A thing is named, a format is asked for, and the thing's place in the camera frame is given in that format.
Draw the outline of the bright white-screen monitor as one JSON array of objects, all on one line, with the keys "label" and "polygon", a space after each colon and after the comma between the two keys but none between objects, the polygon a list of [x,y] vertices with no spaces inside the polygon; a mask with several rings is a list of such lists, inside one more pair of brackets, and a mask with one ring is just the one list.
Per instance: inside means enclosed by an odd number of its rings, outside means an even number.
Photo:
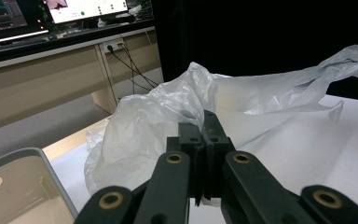
[{"label": "bright white-screen monitor", "polygon": [[128,11],[127,0],[43,0],[53,23],[98,19]]}]

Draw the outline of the black curtain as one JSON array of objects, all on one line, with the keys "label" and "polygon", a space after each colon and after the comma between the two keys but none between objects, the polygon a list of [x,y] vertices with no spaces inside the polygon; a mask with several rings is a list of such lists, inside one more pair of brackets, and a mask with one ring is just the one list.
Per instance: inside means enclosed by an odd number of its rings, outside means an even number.
[{"label": "black curtain", "polygon": [[255,76],[319,64],[358,45],[358,0],[151,0],[163,77],[192,62]]}]

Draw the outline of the beige bin with grey rim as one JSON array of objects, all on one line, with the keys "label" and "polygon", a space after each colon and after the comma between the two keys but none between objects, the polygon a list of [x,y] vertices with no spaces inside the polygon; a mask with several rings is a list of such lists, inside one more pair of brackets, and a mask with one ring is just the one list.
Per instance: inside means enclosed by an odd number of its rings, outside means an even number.
[{"label": "beige bin with grey rim", "polygon": [[77,211],[43,150],[0,157],[0,224],[74,224]]}]

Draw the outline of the dark computer monitor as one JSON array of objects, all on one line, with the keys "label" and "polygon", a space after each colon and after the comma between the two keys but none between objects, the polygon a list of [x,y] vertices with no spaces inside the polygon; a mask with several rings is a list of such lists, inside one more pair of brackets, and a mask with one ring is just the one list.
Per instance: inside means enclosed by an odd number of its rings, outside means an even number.
[{"label": "dark computer monitor", "polygon": [[48,32],[42,0],[0,0],[0,42]]}]

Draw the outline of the white table cover sheet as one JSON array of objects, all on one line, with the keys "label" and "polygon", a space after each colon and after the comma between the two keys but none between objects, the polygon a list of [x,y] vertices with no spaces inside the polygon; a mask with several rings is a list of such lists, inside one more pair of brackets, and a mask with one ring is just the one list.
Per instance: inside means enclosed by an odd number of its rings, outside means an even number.
[{"label": "white table cover sheet", "polygon": [[[310,185],[336,189],[358,204],[358,100],[325,95],[322,105],[343,103],[333,112],[294,116],[239,150],[253,153],[293,193]],[[43,148],[77,211],[89,199],[83,167],[89,126]],[[190,205],[189,224],[225,224],[220,208]]]}]

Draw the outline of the white power outlet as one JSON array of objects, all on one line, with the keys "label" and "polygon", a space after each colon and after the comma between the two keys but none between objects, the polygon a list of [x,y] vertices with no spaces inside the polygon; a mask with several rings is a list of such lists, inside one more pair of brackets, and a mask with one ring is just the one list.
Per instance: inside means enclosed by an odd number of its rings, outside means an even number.
[{"label": "white power outlet", "polygon": [[122,49],[123,46],[124,46],[124,41],[122,38],[109,40],[109,41],[103,42],[103,51],[105,53],[108,53],[111,51]]}]

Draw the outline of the long wooden desk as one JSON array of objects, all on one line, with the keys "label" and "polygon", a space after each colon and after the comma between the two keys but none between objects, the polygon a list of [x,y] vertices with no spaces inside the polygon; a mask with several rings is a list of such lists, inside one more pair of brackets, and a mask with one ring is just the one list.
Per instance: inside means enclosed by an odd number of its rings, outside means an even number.
[{"label": "long wooden desk", "polygon": [[126,41],[142,72],[160,66],[152,25],[115,27],[99,39],[0,62],[0,127],[87,94],[113,113],[118,94],[114,85],[130,75],[104,49],[117,39]]}]

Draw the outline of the clear smiley plastic bag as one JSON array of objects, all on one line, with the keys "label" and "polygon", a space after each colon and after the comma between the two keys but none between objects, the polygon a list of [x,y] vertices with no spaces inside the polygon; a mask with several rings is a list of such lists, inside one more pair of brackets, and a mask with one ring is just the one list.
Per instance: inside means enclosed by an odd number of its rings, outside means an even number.
[{"label": "clear smiley plastic bag", "polygon": [[100,136],[88,137],[84,176],[89,193],[108,186],[135,189],[153,173],[168,137],[179,123],[201,127],[205,113],[218,117],[236,147],[279,126],[299,112],[322,111],[329,85],[358,77],[358,45],[316,66],[287,73],[230,77],[198,63],[148,94],[120,100]]}]

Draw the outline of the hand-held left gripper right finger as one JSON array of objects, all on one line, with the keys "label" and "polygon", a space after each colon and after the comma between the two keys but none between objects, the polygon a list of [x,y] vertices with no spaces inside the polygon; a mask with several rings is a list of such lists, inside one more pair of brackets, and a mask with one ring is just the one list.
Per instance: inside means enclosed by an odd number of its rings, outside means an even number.
[{"label": "hand-held left gripper right finger", "polygon": [[220,198],[223,191],[223,165],[232,142],[214,112],[204,111],[202,137],[205,143],[204,197],[208,200]]}]

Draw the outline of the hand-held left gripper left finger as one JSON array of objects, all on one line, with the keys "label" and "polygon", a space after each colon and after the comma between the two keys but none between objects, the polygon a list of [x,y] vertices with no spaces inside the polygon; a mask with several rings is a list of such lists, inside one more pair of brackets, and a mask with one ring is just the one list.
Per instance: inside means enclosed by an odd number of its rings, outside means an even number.
[{"label": "hand-held left gripper left finger", "polygon": [[191,123],[179,123],[178,135],[167,138],[168,151],[181,151],[190,158],[189,196],[200,205],[203,186],[204,143],[199,127]]}]

